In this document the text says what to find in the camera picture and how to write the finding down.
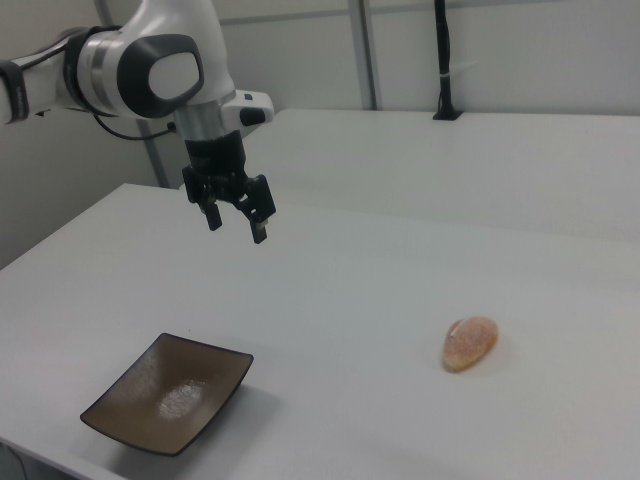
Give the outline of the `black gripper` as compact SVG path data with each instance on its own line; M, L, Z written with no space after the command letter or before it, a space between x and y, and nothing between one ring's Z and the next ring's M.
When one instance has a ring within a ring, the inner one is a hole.
M217 200L238 201L236 208L248 219L255 244L267 239L266 225L276 205L264 175L248 177L241 134L234 131L214 140L186 140L190 164L182 175L187 199L199 206L208 227L222 226Z

